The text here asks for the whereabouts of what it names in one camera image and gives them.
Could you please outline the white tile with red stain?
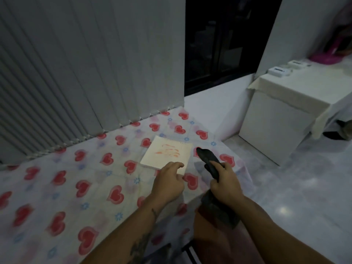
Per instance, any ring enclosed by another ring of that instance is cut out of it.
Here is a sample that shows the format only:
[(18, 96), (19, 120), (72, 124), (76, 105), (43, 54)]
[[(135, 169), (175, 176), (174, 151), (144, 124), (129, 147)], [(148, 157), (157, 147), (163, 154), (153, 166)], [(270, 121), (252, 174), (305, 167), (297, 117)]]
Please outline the white tile with red stain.
[(177, 170), (177, 174), (184, 175), (193, 148), (192, 143), (179, 142), (156, 136), (140, 161), (142, 166), (161, 169), (169, 162), (180, 162), (184, 166)]

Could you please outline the person's right forearm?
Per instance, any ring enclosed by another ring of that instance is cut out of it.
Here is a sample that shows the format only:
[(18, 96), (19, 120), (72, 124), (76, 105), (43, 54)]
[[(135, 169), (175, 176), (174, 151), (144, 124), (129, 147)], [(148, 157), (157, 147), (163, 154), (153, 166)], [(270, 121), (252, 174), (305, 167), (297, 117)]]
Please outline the person's right forearm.
[(334, 264), (284, 231), (250, 199), (236, 197), (229, 206), (239, 215), (265, 264)]

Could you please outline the dark glass door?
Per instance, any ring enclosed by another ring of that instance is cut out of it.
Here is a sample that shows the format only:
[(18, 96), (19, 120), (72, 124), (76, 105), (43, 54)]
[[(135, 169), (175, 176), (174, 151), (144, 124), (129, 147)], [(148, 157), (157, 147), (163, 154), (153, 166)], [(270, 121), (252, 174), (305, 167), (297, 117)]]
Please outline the dark glass door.
[(257, 72), (283, 0), (186, 0), (184, 95)]

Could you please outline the white cabinet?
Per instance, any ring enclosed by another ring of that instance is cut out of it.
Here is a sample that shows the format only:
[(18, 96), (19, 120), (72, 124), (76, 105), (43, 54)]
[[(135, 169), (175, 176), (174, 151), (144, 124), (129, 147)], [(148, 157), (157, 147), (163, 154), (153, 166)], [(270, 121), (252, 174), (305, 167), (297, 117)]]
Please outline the white cabinet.
[(311, 133), (319, 139), (340, 111), (352, 105), (352, 92), (316, 117), (283, 101), (255, 91), (239, 136), (282, 166)]

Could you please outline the person's left forearm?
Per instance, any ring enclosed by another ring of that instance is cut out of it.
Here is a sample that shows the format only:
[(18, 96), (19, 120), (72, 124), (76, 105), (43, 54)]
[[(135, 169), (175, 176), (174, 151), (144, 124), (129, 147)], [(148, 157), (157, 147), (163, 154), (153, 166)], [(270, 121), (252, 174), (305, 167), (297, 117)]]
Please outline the person's left forearm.
[(165, 206), (161, 197), (149, 195), (81, 264), (141, 264), (156, 220)]

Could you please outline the dark object on floor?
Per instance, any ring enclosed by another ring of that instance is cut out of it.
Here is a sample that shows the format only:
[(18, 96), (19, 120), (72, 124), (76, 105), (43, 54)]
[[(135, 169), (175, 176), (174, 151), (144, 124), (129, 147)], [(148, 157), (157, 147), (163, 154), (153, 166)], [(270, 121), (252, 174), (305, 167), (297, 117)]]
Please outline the dark object on floor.
[(323, 136), (331, 140), (352, 140), (352, 119), (348, 121), (336, 120), (336, 123), (340, 127), (338, 131), (324, 132)]

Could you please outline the person's leg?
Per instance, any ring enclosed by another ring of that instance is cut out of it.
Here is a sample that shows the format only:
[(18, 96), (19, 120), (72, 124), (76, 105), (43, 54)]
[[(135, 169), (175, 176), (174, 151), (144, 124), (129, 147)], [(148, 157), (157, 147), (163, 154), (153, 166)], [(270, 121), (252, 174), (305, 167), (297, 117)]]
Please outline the person's leg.
[(265, 264), (242, 222), (231, 229), (197, 209), (193, 248), (202, 264)]

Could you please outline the small white box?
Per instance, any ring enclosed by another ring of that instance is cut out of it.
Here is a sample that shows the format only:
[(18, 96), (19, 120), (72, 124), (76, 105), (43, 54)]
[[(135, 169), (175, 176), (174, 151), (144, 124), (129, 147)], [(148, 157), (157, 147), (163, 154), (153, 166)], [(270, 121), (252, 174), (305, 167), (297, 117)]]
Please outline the small white box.
[(302, 70), (302, 69), (310, 67), (311, 63), (306, 62), (306, 61), (292, 60), (292, 61), (287, 62), (287, 66), (290, 69)]
[(278, 78), (289, 76), (291, 73), (292, 69), (279, 66), (275, 66), (267, 70), (267, 74)]

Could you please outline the heart print tablecloth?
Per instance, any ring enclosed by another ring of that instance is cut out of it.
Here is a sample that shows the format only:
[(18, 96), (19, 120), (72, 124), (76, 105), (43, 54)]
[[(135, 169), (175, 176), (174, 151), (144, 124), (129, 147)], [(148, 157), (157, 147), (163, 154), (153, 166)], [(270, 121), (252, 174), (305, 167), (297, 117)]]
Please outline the heart print tablecloth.
[(212, 151), (254, 185), (244, 162), (183, 107), (0, 172), (0, 264), (78, 264), (150, 194), (159, 171), (140, 165), (153, 139), (191, 144), (183, 195), (158, 217), (145, 256), (193, 237), (196, 208), (212, 177), (196, 148)]

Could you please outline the person's left hand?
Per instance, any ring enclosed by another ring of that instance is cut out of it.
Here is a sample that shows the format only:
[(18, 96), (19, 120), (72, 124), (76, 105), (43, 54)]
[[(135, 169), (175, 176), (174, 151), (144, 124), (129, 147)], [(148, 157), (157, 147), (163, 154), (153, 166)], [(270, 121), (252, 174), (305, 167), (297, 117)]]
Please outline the person's left hand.
[(178, 169), (183, 168), (181, 162), (169, 162), (161, 168), (156, 176), (151, 195), (161, 204), (168, 204), (177, 199), (184, 191), (184, 183), (174, 182), (174, 175), (178, 173)]

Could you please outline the pink plastic object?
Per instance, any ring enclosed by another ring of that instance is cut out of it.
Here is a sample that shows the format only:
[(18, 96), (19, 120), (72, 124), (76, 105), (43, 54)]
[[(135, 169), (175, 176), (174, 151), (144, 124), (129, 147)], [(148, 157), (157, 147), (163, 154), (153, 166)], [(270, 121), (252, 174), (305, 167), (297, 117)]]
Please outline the pink plastic object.
[(323, 65), (340, 63), (352, 54), (352, 1), (334, 17), (323, 44), (309, 60)]

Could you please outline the person's right hand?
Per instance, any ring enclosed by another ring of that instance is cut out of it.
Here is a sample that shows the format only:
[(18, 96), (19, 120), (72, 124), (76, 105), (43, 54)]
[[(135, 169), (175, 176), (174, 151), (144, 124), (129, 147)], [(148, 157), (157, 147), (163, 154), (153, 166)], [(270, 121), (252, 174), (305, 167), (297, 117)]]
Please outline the person's right hand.
[[(218, 171), (218, 163), (211, 161)], [(244, 203), (245, 197), (240, 182), (232, 170), (227, 174), (219, 174), (219, 181), (213, 179), (210, 183), (210, 190), (214, 196), (223, 204), (234, 211), (237, 211)]]

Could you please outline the dark grey cloth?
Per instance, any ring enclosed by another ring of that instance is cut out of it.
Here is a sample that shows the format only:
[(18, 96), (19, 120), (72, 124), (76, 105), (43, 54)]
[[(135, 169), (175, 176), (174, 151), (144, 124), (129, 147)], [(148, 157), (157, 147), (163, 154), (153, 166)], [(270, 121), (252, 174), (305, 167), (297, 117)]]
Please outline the dark grey cloth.
[[(205, 169), (210, 173), (213, 179), (219, 181), (219, 173), (215, 166), (211, 163), (214, 161), (220, 164), (217, 157), (208, 149), (196, 148), (198, 157), (205, 163)], [(205, 210), (212, 216), (220, 220), (222, 223), (234, 229), (240, 222), (238, 215), (227, 205), (221, 203), (214, 194), (208, 190), (201, 199), (201, 204)]]

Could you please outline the grey vertical blinds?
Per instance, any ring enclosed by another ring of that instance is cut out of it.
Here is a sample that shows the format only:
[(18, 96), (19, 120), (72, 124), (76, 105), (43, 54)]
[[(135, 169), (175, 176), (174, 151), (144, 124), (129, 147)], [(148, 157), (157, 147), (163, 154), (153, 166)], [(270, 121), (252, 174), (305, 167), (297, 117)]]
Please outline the grey vertical blinds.
[(0, 165), (184, 106), (186, 0), (0, 0)]

